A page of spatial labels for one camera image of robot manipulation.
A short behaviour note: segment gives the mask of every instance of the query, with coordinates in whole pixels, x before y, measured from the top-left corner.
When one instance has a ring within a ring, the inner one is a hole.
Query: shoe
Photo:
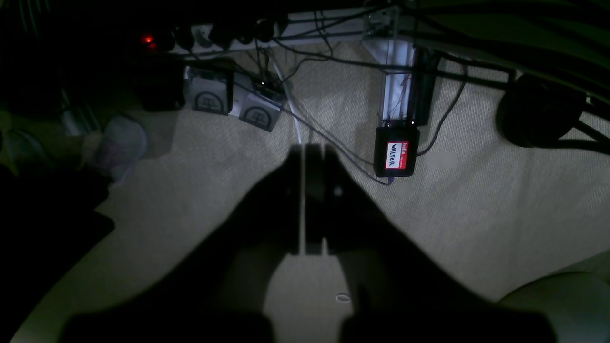
[[[120,186],[147,149],[148,137],[142,125],[116,114],[108,122],[101,142],[87,164],[99,174],[110,177],[112,186]]]
[[[19,176],[44,176],[57,167],[40,141],[25,130],[9,130],[6,148]]]

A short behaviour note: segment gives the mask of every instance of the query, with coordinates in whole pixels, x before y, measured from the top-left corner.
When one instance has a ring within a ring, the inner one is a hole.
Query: white sneaker
[[[147,149],[148,137],[142,125],[116,114],[108,122],[101,143],[87,164],[112,178],[113,186],[120,186]]]

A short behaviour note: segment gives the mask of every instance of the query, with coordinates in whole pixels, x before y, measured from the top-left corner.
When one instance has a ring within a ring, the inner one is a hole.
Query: red label
[[[409,142],[389,142],[387,144],[386,169],[405,169]]]

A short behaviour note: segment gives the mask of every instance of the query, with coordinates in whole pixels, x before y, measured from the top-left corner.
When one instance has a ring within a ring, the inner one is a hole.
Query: beige carpet
[[[292,55],[276,53],[284,70],[295,64]],[[335,53],[369,58],[359,43],[342,43]],[[238,60],[253,66],[243,56]],[[452,63],[445,68],[459,71]],[[292,79],[292,92],[301,115],[372,159],[381,79],[375,70],[308,62]],[[457,81],[438,81],[433,128],[458,87]],[[128,110],[146,127],[151,147],[130,180],[99,208],[117,228],[47,294],[13,342],[55,341],[71,315],[117,305],[150,287],[222,223],[296,142],[286,115],[269,133],[188,109],[144,113],[124,95],[118,85],[109,98],[121,102],[101,96],[104,106],[98,104],[97,112]],[[491,300],[610,248],[610,157],[506,143],[493,123],[501,96],[467,85],[411,178],[384,187],[348,166],[397,227],[453,277]],[[610,134],[607,123],[586,120]],[[342,319],[352,312],[349,304],[335,301],[346,291],[336,259],[287,258],[265,305],[278,342],[336,341]]]

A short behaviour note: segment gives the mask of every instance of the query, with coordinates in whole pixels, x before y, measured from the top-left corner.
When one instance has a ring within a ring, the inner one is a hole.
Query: power adapter
[[[377,128],[373,159],[375,175],[379,178],[413,175],[419,137],[415,125],[407,125],[404,121]]]

